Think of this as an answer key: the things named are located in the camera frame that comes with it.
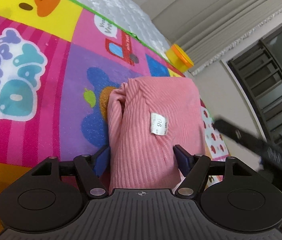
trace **window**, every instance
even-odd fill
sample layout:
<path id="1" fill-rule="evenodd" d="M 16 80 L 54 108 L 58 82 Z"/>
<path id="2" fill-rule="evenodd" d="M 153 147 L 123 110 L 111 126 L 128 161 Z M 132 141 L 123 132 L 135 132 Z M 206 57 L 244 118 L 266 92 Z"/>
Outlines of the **window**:
<path id="1" fill-rule="evenodd" d="M 228 65 L 247 94 L 269 141 L 282 147 L 282 28 Z"/>

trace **metal screw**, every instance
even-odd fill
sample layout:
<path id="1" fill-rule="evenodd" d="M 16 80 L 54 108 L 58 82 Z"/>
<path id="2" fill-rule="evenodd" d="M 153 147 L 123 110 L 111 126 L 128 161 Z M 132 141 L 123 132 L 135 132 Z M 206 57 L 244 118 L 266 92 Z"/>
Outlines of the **metal screw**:
<path id="1" fill-rule="evenodd" d="M 235 130 L 235 134 L 239 140 L 242 138 L 239 130 Z"/>
<path id="2" fill-rule="evenodd" d="M 193 189 L 188 188 L 188 187 L 183 187 L 181 189 L 178 190 L 179 194 L 183 195 L 183 196 L 190 196 L 193 194 Z"/>
<path id="3" fill-rule="evenodd" d="M 90 190 L 90 194 L 94 196 L 101 196 L 105 193 L 105 190 L 100 187 L 95 187 L 92 190 Z"/>

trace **crosshair mark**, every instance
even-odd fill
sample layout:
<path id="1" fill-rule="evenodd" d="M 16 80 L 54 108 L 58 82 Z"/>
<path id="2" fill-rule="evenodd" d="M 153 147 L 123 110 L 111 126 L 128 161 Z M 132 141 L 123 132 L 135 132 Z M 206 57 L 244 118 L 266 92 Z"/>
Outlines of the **crosshair mark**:
<path id="1" fill-rule="evenodd" d="M 145 196 L 147 193 L 145 193 L 144 191 L 140 191 L 139 193 L 137 193 L 139 196 Z"/>

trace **orange lid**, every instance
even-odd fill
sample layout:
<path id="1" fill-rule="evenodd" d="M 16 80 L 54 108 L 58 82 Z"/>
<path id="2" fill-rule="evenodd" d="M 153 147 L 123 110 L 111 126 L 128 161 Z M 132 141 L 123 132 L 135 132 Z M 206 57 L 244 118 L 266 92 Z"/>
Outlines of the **orange lid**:
<path id="1" fill-rule="evenodd" d="M 192 62 L 192 60 L 189 58 L 188 55 L 186 55 L 186 53 L 184 52 L 183 49 L 181 49 L 177 44 L 173 44 L 171 49 L 173 50 L 173 52 L 177 55 L 177 57 L 179 57 L 184 64 L 187 67 L 193 67 L 194 63 Z"/>

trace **pink stripes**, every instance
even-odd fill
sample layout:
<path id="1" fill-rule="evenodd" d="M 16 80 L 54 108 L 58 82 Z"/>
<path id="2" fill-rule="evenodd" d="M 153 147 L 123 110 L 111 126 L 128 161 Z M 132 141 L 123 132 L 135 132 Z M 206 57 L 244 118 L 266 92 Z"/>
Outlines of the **pink stripes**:
<path id="1" fill-rule="evenodd" d="M 22 147 L 25 122 L 11 123 L 9 143 L 7 147 L 7 164 L 22 165 Z"/>
<path id="2" fill-rule="evenodd" d="M 54 105 L 58 87 L 59 74 L 62 69 L 62 61 L 67 48 L 67 41 L 59 39 L 50 68 L 47 83 L 43 93 L 42 105 L 40 111 L 40 123 L 38 134 L 38 162 L 54 153 L 53 149 L 53 126 L 51 122 L 54 118 Z"/>
<path id="3" fill-rule="evenodd" d="M 24 30 L 28 28 L 27 26 L 16 22 L 12 22 L 9 27 L 10 28 L 18 27 L 18 31 L 21 33 L 23 38 L 24 38 Z M 42 52 L 44 52 L 43 49 L 46 48 L 45 43 L 49 41 L 50 37 L 51 35 L 48 33 L 43 33 L 41 35 L 41 38 L 38 41 L 38 46 L 40 47 L 40 50 Z M 17 122 L 17 121 L 12 122 L 10 135 L 9 135 L 9 144 L 7 149 L 8 164 L 14 164 L 20 166 L 22 165 L 22 153 L 23 153 L 22 149 L 23 149 L 25 125 L 26 125 L 25 122 Z"/>
<path id="4" fill-rule="evenodd" d="M 212 158 L 213 161 L 219 161 L 219 160 L 223 160 L 225 159 L 226 157 L 230 156 L 230 154 L 227 154 L 227 155 L 223 155 L 221 157 L 217 157 L 217 158 Z"/>
<path id="5" fill-rule="evenodd" d="M 54 54 L 59 38 L 55 36 L 51 36 L 48 42 L 49 53 L 44 52 L 46 57 L 49 59 L 51 55 Z M 47 76 L 49 73 L 49 69 L 51 66 L 51 61 L 48 60 L 48 64 L 46 65 L 46 71 L 44 75 L 41 76 L 41 87 L 37 91 L 38 102 L 37 102 L 37 112 L 35 116 L 26 122 L 25 124 L 25 134 L 23 139 L 23 155 L 22 155 L 22 166 L 25 167 L 33 167 L 38 163 L 38 134 L 39 134 L 39 121 L 40 121 L 40 112 L 41 108 L 45 106 L 42 104 L 43 102 L 43 94 L 46 86 Z"/>
<path id="6" fill-rule="evenodd" d="M 23 39 L 37 44 L 48 58 L 37 91 L 35 116 L 26 122 L 0 120 L 0 163 L 33 167 L 47 156 L 60 156 L 60 102 L 70 43 L 0 17 L 0 34 L 7 27 L 17 29 Z"/>
<path id="7" fill-rule="evenodd" d="M 11 128 L 11 120 L 2 119 L 0 120 L 0 163 L 7 162 L 7 149 Z"/>
<path id="8" fill-rule="evenodd" d="M 68 61 L 68 54 L 70 51 L 70 43 L 67 42 L 67 47 L 66 47 L 66 53 L 63 56 L 62 60 L 62 69 L 59 74 L 59 80 L 58 80 L 58 86 L 57 86 L 57 91 L 56 91 L 56 101 L 54 104 L 54 118 L 53 118 L 53 151 L 54 155 L 58 156 L 60 159 L 60 105 L 61 105 L 61 96 L 62 96 L 62 87 L 63 87 L 63 81 L 64 81 L 64 76 L 66 73 L 66 66 L 67 66 L 67 61 Z"/>

